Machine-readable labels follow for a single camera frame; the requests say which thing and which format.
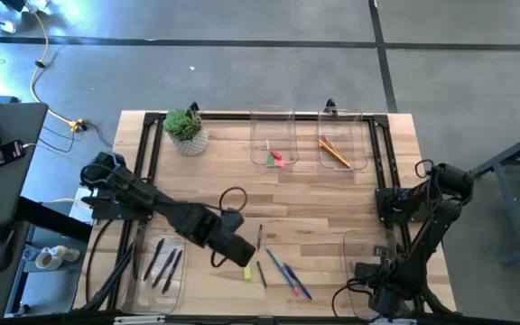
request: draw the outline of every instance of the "yellow marker cap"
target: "yellow marker cap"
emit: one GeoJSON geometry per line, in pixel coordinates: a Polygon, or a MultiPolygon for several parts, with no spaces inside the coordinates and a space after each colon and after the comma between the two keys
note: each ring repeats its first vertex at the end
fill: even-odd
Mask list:
{"type": "Polygon", "coordinates": [[[250,270],[250,265],[247,265],[244,268],[244,281],[250,282],[252,280],[252,270],[250,270]]]}

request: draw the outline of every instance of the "transparent container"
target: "transparent container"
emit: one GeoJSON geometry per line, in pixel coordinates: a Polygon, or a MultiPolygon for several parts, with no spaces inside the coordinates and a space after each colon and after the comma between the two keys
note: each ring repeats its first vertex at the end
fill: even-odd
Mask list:
{"type": "Polygon", "coordinates": [[[134,243],[136,247],[140,248],[135,250],[132,261],[122,276],[122,287],[118,297],[120,311],[144,315],[169,314],[180,303],[181,289],[185,281],[185,261],[188,258],[186,243],[184,238],[179,237],[167,226],[167,223],[158,222],[153,220],[150,224],[139,226],[136,230],[134,243]],[[152,262],[161,239],[164,239],[162,249],[144,281],[148,265],[152,262]],[[176,249],[174,258],[162,274],[158,284],[152,288],[154,280],[173,249],[176,249]],[[170,287],[162,293],[180,251],[181,259],[173,273],[170,287]]]}
{"type": "Polygon", "coordinates": [[[250,159],[267,168],[291,170],[298,162],[294,110],[290,107],[259,107],[250,111],[250,159]],[[270,152],[282,157],[285,165],[272,163],[270,152]]]}
{"type": "Polygon", "coordinates": [[[354,172],[368,165],[362,113],[349,113],[336,107],[318,112],[319,161],[324,172],[354,172]]]}
{"type": "MultiPolygon", "coordinates": [[[[346,280],[354,278],[357,262],[387,265],[396,258],[396,238],[392,231],[386,229],[350,230],[344,234],[340,246],[340,258],[346,273],[346,280]]],[[[363,285],[354,286],[372,292],[363,285]]],[[[378,314],[368,308],[368,295],[346,290],[352,305],[352,311],[358,317],[373,319],[378,314]]]]}

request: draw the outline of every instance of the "wooden tabletop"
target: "wooden tabletop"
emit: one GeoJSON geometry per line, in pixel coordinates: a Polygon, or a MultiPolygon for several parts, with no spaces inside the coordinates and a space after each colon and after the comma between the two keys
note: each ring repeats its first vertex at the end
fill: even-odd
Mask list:
{"type": "MultiPolygon", "coordinates": [[[[130,169],[135,165],[144,113],[122,112],[117,129],[114,149],[125,157],[130,169]]],[[[421,160],[413,117],[408,114],[388,116],[401,183],[404,187],[412,187],[422,181],[413,169],[414,164],[421,160]]],[[[374,245],[385,241],[384,227],[376,214],[376,172],[368,129],[364,132],[365,158],[357,158],[358,166],[366,164],[367,167],[346,173],[322,169],[316,144],[316,122],[296,122],[300,159],[289,171],[269,169],[250,161],[249,121],[204,120],[204,126],[209,130],[209,147],[196,157],[176,153],[171,139],[164,133],[154,184],[177,200],[214,205],[218,204],[219,195],[225,189],[232,186],[246,189],[249,198],[243,211],[245,223],[237,233],[255,245],[258,226],[264,225],[263,247],[250,264],[252,281],[245,282],[243,269],[229,261],[220,268],[213,268],[209,263],[209,248],[186,244],[184,263],[174,276],[172,296],[159,298],[160,291],[149,291],[151,288],[147,284],[140,283],[140,295],[147,294],[152,298],[139,303],[145,303],[144,307],[153,311],[169,312],[173,309],[174,314],[331,316],[332,294],[348,276],[345,258],[349,265],[357,260],[377,263],[370,252],[374,245]],[[348,257],[342,253],[343,240],[349,244],[348,257]],[[312,301],[293,293],[265,247],[271,248],[281,263],[292,267],[310,290],[312,301]],[[256,261],[262,265],[267,289],[262,285],[256,261]]],[[[151,155],[153,132],[154,127],[152,139],[148,141],[144,171],[147,171],[151,155]]],[[[383,136],[381,132],[378,135],[384,166],[387,166],[383,136]]],[[[385,178],[387,186],[391,186],[387,171],[385,178]]],[[[226,203],[236,206],[240,200],[241,196],[234,193],[228,196],[226,203]]],[[[97,245],[89,275],[92,295],[114,267],[122,224],[121,221],[113,222],[97,245]]],[[[94,227],[88,253],[101,225],[94,227]]],[[[166,227],[165,218],[157,214],[148,227],[153,228],[153,232],[146,236],[145,253],[151,257],[159,240],[155,234],[162,237],[174,237],[174,234],[166,227]]],[[[419,227],[418,224],[410,226],[412,237],[419,227]]],[[[171,243],[182,247],[183,240],[175,237],[171,243]]],[[[85,271],[84,268],[79,278],[75,308],[85,303],[85,271]]],[[[447,266],[440,248],[432,256],[428,271],[432,291],[444,305],[455,310],[447,266]]],[[[343,292],[339,295],[335,304],[339,315],[374,316],[367,307],[366,297],[353,294],[348,296],[343,292]]]]}

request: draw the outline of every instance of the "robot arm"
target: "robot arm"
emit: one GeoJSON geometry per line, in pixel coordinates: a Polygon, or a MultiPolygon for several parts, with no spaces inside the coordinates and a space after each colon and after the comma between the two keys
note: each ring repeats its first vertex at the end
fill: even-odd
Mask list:
{"type": "Polygon", "coordinates": [[[461,207],[472,198],[470,174],[441,163],[432,166],[429,180],[412,189],[395,189],[384,197],[384,209],[407,220],[424,214],[421,230],[408,252],[402,252],[387,265],[356,263],[355,279],[373,289],[368,306],[383,316],[397,316],[402,301],[421,295],[437,311],[447,311],[426,283],[426,264],[457,220],[461,207]]]}
{"type": "Polygon", "coordinates": [[[246,266],[255,252],[234,233],[244,223],[238,211],[223,210],[220,217],[201,203],[175,201],[134,176],[119,154],[100,153],[80,178],[90,189],[110,190],[129,206],[164,215],[180,236],[200,247],[208,245],[237,265],[246,266]]]}

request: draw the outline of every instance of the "red object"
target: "red object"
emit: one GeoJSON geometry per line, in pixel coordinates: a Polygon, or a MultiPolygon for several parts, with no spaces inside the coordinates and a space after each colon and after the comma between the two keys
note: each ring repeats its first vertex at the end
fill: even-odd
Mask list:
{"type": "Polygon", "coordinates": [[[276,158],[278,160],[282,160],[282,156],[279,153],[277,153],[276,151],[271,150],[270,153],[272,154],[272,156],[274,156],[274,158],[276,158]]]}

